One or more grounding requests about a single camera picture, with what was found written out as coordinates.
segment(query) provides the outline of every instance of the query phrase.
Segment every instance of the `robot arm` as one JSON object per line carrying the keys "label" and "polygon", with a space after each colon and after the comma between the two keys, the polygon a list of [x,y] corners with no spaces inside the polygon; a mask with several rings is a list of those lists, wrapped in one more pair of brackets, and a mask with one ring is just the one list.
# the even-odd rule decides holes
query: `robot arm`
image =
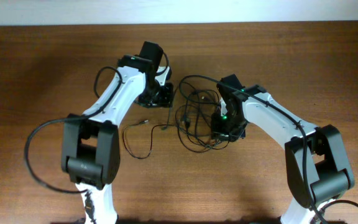
{"label": "robot arm", "polygon": [[[65,123],[62,170],[69,174],[78,190],[87,190],[81,194],[86,224],[117,220],[111,183],[120,163],[118,127],[131,104],[139,97],[138,103],[144,107],[170,106],[173,86],[166,80],[172,72],[168,65],[159,67],[162,55],[162,49],[150,42],[144,43],[140,55],[125,55],[117,68],[122,80],[115,74],[104,93],[83,114],[93,114],[116,91],[105,109],[87,120]],[[98,139],[96,147],[82,143],[89,138]]]}
{"label": "robot arm", "polygon": [[[267,106],[255,98],[247,97],[239,91],[231,90],[222,84],[217,85],[222,96],[222,110],[219,114],[220,117],[218,114],[213,116],[212,122],[215,124],[213,128],[219,130],[220,133],[215,138],[224,139],[227,136],[237,136],[236,133],[222,131],[234,130],[238,133],[238,130],[245,128],[247,123],[254,123],[285,150],[287,181],[294,198],[288,210],[281,217],[282,224],[310,223],[315,212],[310,210],[311,202],[307,196],[307,190],[313,197],[313,203],[321,208],[326,203],[338,199],[345,191],[354,186],[354,176],[342,137],[334,126],[328,125],[319,128],[315,124],[300,119],[279,105],[264,88],[258,85],[245,88],[235,75],[223,78],[221,83],[269,102],[298,121],[305,131],[309,149],[306,153],[306,173],[309,183],[307,189],[303,184],[303,136],[296,125],[271,106]],[[314,164],[313,154],[324,155],[324,160]]]}

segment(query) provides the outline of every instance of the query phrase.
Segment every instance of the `cable plug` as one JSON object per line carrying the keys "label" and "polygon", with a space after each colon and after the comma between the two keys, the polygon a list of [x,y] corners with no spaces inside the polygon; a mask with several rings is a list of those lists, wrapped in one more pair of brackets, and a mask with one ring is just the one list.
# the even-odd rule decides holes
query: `cable plug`
{"label": "cable plug", "polygon": [[181,117],[181,121],[185,124],[186,129],[190,127],[191,119],[188,118],[185,114]]}
{"label": "cable plug", "polygon": [[211,100],[206,96],[202,96],[201,99],[207,102],[211,102]]}
{"label": "cable plug", "polygon": [[144,121],[139,122],[139,124],[145,124],[145,123],[148,123],[148,122],[149,122],[148,120],[144,120]]}

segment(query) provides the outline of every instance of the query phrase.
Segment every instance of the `wooden tabletop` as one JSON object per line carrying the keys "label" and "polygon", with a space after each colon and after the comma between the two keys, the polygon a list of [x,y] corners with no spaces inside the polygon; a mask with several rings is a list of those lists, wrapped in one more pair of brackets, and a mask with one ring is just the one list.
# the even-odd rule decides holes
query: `wooden tabletop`
{"label": "wooden tabletop", "polygon": [[[46,120],[89,108],[96,72],[124,54],[138,54],[145,40],[168,54],[174,85],[185,75],[235,73],[245,86],[265,87],[299,117],[337,127],[356,177],[343,198],[358,202],[358,22],[0,27],[0,223],[85,216],[79,195],[51,192],[30,178],[25,139]],[[101,77],[100,91],[110,79]],[[136,153],[147,153],[150,129],[165,123],[167,112],[131,106],[121,127],[150,120],[128,132]],[[61,124],[39,132],[30,160],[43,179],[74,190],[60,169],[62,135]],[[284,151],[253,124],[245,139],[205,154],[187,151],[175,128],[155,131],[153,153],[143,161],[130,157],[121,142],[113,193],[121,218],[171,221],[279,217],[292,198]],[[347,205],[333,206],[326,216],[358,223],[358,209]]]}

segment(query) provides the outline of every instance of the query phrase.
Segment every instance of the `black bracket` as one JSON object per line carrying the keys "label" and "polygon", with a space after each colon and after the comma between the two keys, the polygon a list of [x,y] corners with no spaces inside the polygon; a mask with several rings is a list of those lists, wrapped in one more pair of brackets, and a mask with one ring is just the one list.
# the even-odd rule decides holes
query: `black bracket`
{"label": "black bracket", "polygon": [[[173,96],[172,83],[166,83],[162,86],[155,77],[163,55],[162,48],[155,43],[145,41],[138,55],[143,60],[148,60],[150,68],[146,73],[146,88],[139,95],[138,104],[146,108],[170,107]],[[167,80],[171,77],[172,71],[168,71]]]}
{"label": "black bracket", "polygon": [[[316,128],[307,136],[307,174],[309,187],[303,184],[302,158],[303,140],[294,138],[285,143],[287,182],[295,200],[304,208],[310,208],[307,190],[318,206],[331,198],[338,199],[354,186],[354,176],[347,158],[341,133],[332,125]],[[312,154],[324,155],[324,160],[315,164]]]}
{"label": "black bracket", "polygon": [[[70,114],[69,118],[78,117]],[[81,140],[97,138],[97,146]],[[120,163],[118,127],[110,121],[69,121],[64,124],[62,170],[74,183],[86,183],[103,189],[118,172]]]}
{"label": "black bracket", "polygon": [[[258,85],[249,88],[242,86],[235,74],[222,78],[221,82],[251,95],[266,92]],[[224,116],[221,116],[220,111],[212,114],[212,138],[230,142],[245,138],[248,121],[244,117],[242,103],[248,99],[248,96],[221,84],[217,84],[216,87],[226,104],[227,113]]]}

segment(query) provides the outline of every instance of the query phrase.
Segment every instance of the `wire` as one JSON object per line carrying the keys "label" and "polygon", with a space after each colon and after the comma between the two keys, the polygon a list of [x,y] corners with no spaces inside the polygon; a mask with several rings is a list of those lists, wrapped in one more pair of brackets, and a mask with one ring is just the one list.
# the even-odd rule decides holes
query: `wire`
{"label": "wire", "polygon": [[114,95],[117,93],[117,91],[119,90],[120,86],[121,86],[121,83],[122,83],[122,75],[121,73],[114,67],[110,67],[110,66],[107,66],[107,67],[103,67],[97,74],[96,78],[99,78],[100,76],[100,73],[105,70],[106,68],[109,68],[111,70],[114,70],[119,79],[120,79],[120,82],[118,83],[117,85],[117,88],[113,91],[113,93],[111,94],[111,96],[107,99],[107,101],[99,108],[97,109],[94,113],[91,113],[89,115],[81,115],[79,117],[75,117],[75,118],[62,118],[62,119],[53,119],[53,120],[50,120],[50,121],[47,121],[45,123],[42,123],[40,126],[36,127],[29,135],[29,137],[27,137],[27,140],[25,142],[25,146],[24,146],[24,164],[27,168],[27,170],[29,171],[31,177],[38,183],[40,184],[41,186],[47,188],[47,189],[50,189],[50,190],[53,190],[53,191],[56,191],[56,192],[60,192],[60,193],[66,193],[66,194],[82,194],[82,193],[85,193],[86,191],[88,190],[81,190],[81,191],[77,191],[77,190],[65,190],[65,189],[61,189],[61,188],[58,188],[58,187],[54,187],[48,183],[46,183],[44,180],[42,180],[41,178],[39,178],[35,172],[33,171],[33,169],[31,168],[31,165],[30,165],[30,161],[29,161],[29,149],[30,149],[30,143],[31,143],[31,140],[32,138],[37,134],[37,132],[39,132],[42,128],[50,125],[50,124],[56,124],[56,123],[61,123],[61,122],[68,122],[68,121],[79,121],[79,120],[86,120],[86,119],[89,119],[97,114],[99,114],[100,112],[102,112],[106,107],[107,105],[110,103],[110,101],[112,100],[112,98],[114,97]]}
{"label": "wire", "polygon": [[[192,92],[190,93],[189,97],[191,96],[197,96],[198,99],[200,99],[202,93],[206,94],[208,99],[212,99],[212,101],[209,102],[204,102],[205,104],[203,105],[213,105],[215,107],[220,106],[218,103],[219,100],[219,95],[216,91],[214,90],[197,90],[193,85],[184,82],[185,84],[187,84],[188,86],[191,87]],[[209,137],[211,138],[211,133],[208,134],[199,134],[198,132],[198,124],[200,123],[199,120],[202,118],[202,120],[208,125],[209,128],[211,128],[210,125],[210,120],[208,120],[208,118],[210,118],[211,116],[208,114],[205,114],[205,112],[203,111],[203,109],[201,108],[201,105],[192,105],[190,104],[191,102],[189,102],[188,100],[186,101],[186,104],[181,105],[175,112],[175,124],[169,124],[169,120],[170,120],[170,114],[172,112],[172,108],[173,108],[173,100],[175,99],[175,95],[177,93],[178,87],[175,88],[175,91],[173,92],[172,98],[171,98],[171,103],[170,103],[170,107],[169,107],[169,111],[168,111],[168,118],[167,118],[167,123],[166,124],[160,124],[160,125],[156,125],[152,128],[151,130],[151,140],[150,140],[150,148],[149,148],[149,152],[146,156],[144,157],[140,157],[135,155],[132,150],[130,149],[129,145],[127,144],[128,140],[126,138],[126,133],[127,130],[129,128],[134,128],[136,126],[139,126],[141,124],[145,124],[145,121],[142,121],[140,123],[136,123],[136,124],[132,124],[132,125],[128,125],[126,126],[123,130],[122,130],[122,141],[124,143],[124,147],[125,150],[133,157],[136,159],[146,159],[151,155],[152,152],[152,146],[153,146],[153,131],[156,127],[162,126],[162,130],[166,130],[169,126],[172,127],[176,127],[177,128],[177,132],[178,132],[178,138],[180,140],[180,142],[182,143],[182,145],[188,149],[191,152],[195,152],[195,153],[204,153],[204,152],[208,152],[210,150],[221,150],[227,147],[227,145],[229,144],[229,141],[226,143],[225,146],[223,147],[217,147],[218,145],[220,145],[222,142],[221,141],[213,141],[212,143],[208,143],[204,140],[202,140],[201,138],[205,138],[205,137]],[[180,118],[184,118],[186,117],[186,119],[189,119],[189,115],[191,114],[195,114],[196,115],[196,121],[195,121],[195,131],[192,133],[189,131],[189,127],[183,127],[181,125],[181,122],[179,122]],[[182,135],[185,135],[188,140],[193,143],[194,145],[197,146],[201,146],[201,150],[196,150],[196,149],[192,149],[189,146],[187,146],[185,144],[185,142],[183,141]]]}
{"label": "wire", "polygon": [[325,213],[325,211],[328,207],[335,205],[335,204],[339,204],[339,203],[346,203],[346,204],[353,205],[358,208],[358,203],[352,202],[350,200],[335,200],[335,201],[329,202],[326,205],[324,205],[321,208],[321,213]]}
{"label": "wire", "polygon": [[313,211],[316,213],[316,216],[320,219],[320,221],[323,223],[323,224],[328,224],[327,221],[323,218],[321,212],[317,209],[316,205],[314,204],[314,200],[311,196],[311,193],[309,191],[309,183],[308,183],[308,174],[307,174],[307,171],[306,171],[306,168],[307,168],[307,161],[306,161],[306,156],[307,156],[307,151],[308,151],[308,144],[307,144],[307,139],[306,139],[306,133],[305,133],[305,130],[302,128],[302,125],[300,124],[300,121],[295,121],[290,115],[288,115],[286,112],[284,112],[283,110],[281,110],[280,108],[277,108],[275,105],[272,105],[270,104],[268,101],[265,101],[265,100],[262,100],[260,99],[259,97],[257,96],[254,96],[254,95],[251,95],[249,93],[246,93],[246,92],[243,92],[241,90],[238,90],[230,85],[227,85],[223,82],[220,82],[220,81],[217,81],[213,78],[210,78],[210,77],[206,77],[206,76],[203,76],[203,75],[188,75],[184,78],[181,79],[180,83],[179,83],[179,92],[182,94],[183,97],[185,97],[188,101],[192,101],[194,103],[202,103],[200,101],[195,101],[195,100],[192,100],[190,97],[187,97],[185,95],[185,93],[183,92],[182,88],[181,88],[181,85],[184,83],[184,81],[186,79],[189,79],[189,78],[204,78],[206,80],[209,80],[211,82],[215,82],[219,85],[222,85],[222,86],[225,86],[226,88],[229,88],[231,90],[234,90],[234,91],[237,91],[239,93],[242,93],[248,97],[251,97],[263,104],[265,104],[266,106],[269,106],[271,108],[273,108],[274,110],[278,111],[280,114],[284,115],[286,118],[288,118],[295,126],[297,129],[300,130],[301,134],[302,134],[302,138],[303,138],[303,155],[302,155],[302,172],[303,172],[303,183],[306,187],[306,192],[307,192],[307,196],[308,196],[308,199],[310,201],[310,206],[311,208],[313,209]]}
{"label": "wire", "polygon": [[111,69],[113,70],[114,72],[117,72],[117,70],[112,67],[112,66],[105,66],[103,68],[101,68],[98,72],[98,74],[96,75],[96,78],[94,79],[94,82],[93,82],[93,93],[95,94],[95,96],[97,98],[99,98],[99,93],[98,93],[98,82],[99,82],[99,77],[100,77],[100,74],[102,74],[103,71],[105,71],[105,69]]}
{"label": "wire", "polygon": [[162,53],[164,54],[164,57],[165,57],[165,63],[167,63],[167,64],[166,64],[166,66],[165,66],[164,70],[162,70],[161,72],[157,72],[156,76],[159,76],[159,75],[164,74],[164,72],[165,72],[165,71],[167,71],[167,69],[168,69],[168,67],[169,67],[169,59],[168,59],[168,55],[167,55],[165,52],[162,52]]}
{"label": "wire", "polygon": [[140,122],[140,123],[137,123],[137,124],[132,124],[132,125],[128,125],[128,126],[126,126],[123,130],[122,130],[122,141],[123,141],[123,143],[124,143],[124,148],[125,148],[125,150],[129,153],[129,155],[131,155],[133,158],[135,158],[135,159],[146,159],[146,158],[148,158],[150,155],[151,155],[151,153],[152,153],[152,149],[153,149],[153,132],[154,132],[154,129],[156,128],[156,127],[161,127],[161,126],[166,126],[166,124],[158,124],[158,125],[155,125],[153,128],[152,128],[152,131],[151,131],[151,134],[150,134],[150,149],[149,149],[149,152],[147,153],[147,155],[146,156],[144,156],[144,157],[140,157],[140,156],[136,156],[133,152],[132,152],[132,150],[130,149],[130,147],[129,147],[129,145],[127,146],[127,144],[126,144],[126,130],[128,129],[128,128],[132,128],[132,127],[136,127],[136,126],[138,126],[138,125],[142,125],[142,124],[146,124],[146,123],[148,123],[149,121],[148,120],[145,120],[145,121],[142,121],[142,122]]}

